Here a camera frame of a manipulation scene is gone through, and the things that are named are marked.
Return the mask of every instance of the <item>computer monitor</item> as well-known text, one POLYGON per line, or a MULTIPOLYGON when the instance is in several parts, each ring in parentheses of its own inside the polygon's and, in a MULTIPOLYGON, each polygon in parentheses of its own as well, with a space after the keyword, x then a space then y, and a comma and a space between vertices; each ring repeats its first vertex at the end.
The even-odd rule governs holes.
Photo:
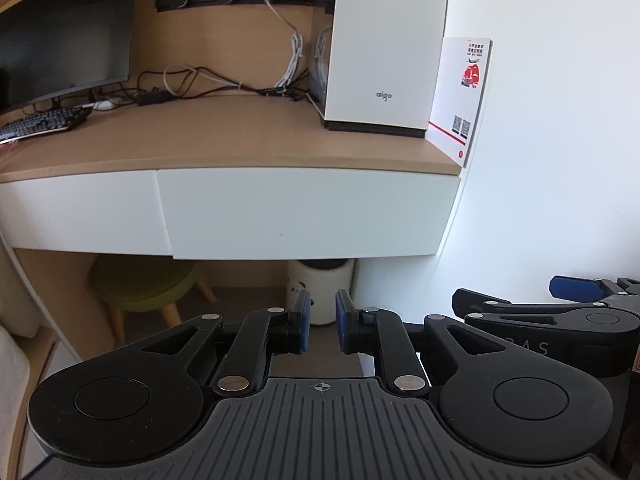
POLYGON ((134 0, 23 0, 0 13, 0 112, 129 78, 134 0))

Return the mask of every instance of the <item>green stool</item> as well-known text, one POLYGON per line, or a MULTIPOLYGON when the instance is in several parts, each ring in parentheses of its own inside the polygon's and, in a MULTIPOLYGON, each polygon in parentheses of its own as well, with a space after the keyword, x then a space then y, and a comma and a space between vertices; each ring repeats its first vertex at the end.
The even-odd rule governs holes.
POLYGON ((170 256, 100 254, 91 268, 91 280, 100 298, 109 305, 119 344, 125 343, 124 313, 161 310, 168 326, 179 325, 175 302, 193 285, 211 303, 216 297, 198 262, 170 256))

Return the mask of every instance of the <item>wooden floor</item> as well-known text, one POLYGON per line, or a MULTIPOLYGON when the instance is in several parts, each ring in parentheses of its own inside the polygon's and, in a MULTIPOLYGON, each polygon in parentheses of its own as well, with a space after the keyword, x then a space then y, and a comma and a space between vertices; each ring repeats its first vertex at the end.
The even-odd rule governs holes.
MULTIPOLYGON (((225 322, 241 322, 251 311, 285 305, 284 288, 216 288, 218 302, 207 303, 195 288, 177 301, 182 320, 208 312, 220 314, 225 322)), ((160 312, 127 314, 127 342, 136 341, 166 325, 160 312)), ((335 324, 311 327, 309 350, 304 355, 279 355, 271 362, 271 375, 279 377, 362 377, 357 355, 340 352, 335 324)))

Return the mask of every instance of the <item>desk surface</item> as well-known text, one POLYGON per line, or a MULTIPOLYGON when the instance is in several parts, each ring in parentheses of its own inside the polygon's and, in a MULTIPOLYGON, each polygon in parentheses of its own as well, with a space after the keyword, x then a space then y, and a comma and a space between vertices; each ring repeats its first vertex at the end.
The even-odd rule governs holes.
POLYGON ((214 96, 94 112, 0 156, 0 182, 167 168, 347 168, 460 174, 422 139, 329 132, 307 102, 214 96))

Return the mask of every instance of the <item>white drawer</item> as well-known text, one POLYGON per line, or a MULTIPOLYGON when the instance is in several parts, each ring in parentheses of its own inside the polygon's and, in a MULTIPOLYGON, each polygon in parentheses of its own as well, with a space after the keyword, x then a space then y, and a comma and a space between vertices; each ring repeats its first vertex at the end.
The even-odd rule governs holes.
POLYGON ((16 248, 171 254, 155 171, 0 184, 0 228, 16 248))
POLYGON ((158 171, 174 257, 434 254, 456 176, 322 168, 158 171))

